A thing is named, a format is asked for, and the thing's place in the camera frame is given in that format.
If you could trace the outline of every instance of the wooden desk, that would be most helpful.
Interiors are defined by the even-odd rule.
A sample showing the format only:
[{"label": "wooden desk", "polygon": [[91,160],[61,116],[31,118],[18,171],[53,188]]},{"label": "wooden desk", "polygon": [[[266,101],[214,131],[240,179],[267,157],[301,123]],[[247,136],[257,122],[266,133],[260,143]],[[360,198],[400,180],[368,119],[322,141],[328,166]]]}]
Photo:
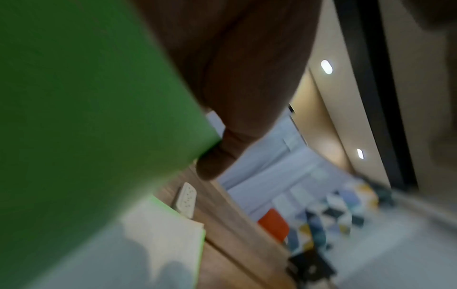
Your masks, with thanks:
[{"label": "wooden desk", "polygon": [[171,205],[184,182],[197,190],[194,220],[205,224],[199,289],[294,289],[288,251],[251,221],[216,182],[201,181],[194,166],[156,196]]}]

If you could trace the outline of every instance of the orange chair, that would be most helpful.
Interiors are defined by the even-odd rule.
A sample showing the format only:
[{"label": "orange chair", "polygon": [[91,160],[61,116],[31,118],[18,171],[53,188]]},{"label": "orange chair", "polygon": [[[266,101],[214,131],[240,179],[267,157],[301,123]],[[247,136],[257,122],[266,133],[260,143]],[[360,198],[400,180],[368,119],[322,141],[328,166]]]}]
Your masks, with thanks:
[{"label": "orange chair", "polygon": [[275,209],[270,209],[258,220],[258,224],[280,243],[284,242],[289,234],[289,225]]}]

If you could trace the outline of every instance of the light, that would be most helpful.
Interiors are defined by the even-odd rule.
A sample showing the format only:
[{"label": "light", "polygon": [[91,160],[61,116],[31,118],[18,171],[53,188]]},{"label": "light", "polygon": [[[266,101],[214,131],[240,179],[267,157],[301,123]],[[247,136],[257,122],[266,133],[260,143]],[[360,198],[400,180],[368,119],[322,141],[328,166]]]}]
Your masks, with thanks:
[{"label": "light", "polygon": [[325,71],[326,74],[332,74],[333,72],[333,67],[330,65],[330,63],[327,60],[323,60],[320,65],[322,66],[322,69]]},{"label": "light", "polygon": [[361,158],[361,159],[364,159],[365,157],[363,156],[363,152],[361,149],[357,149],[357,154],[358,154],[358,157]]}]

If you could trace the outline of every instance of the finger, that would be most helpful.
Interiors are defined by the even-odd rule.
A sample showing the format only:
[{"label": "finger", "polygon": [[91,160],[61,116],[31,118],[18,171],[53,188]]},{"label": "finger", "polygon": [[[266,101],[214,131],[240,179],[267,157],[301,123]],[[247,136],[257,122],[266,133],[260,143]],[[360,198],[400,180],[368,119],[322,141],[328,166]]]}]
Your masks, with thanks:
[{"label": "finger", "polygon": [[258,138],[224,131],[222,140],[197,162],[197,173],[203,180],[215,179],[229,168]]}]

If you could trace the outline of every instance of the green book cover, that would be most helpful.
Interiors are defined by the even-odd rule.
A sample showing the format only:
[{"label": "green book cover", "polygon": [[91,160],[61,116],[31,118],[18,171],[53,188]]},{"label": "green book cover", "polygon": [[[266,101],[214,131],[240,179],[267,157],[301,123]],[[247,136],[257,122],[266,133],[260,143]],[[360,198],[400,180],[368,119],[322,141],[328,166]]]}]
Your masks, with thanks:
[{"label": "green book cover", "polygon": [[19,288],[218,141],[123,0],[0,4],[0,287]]}]

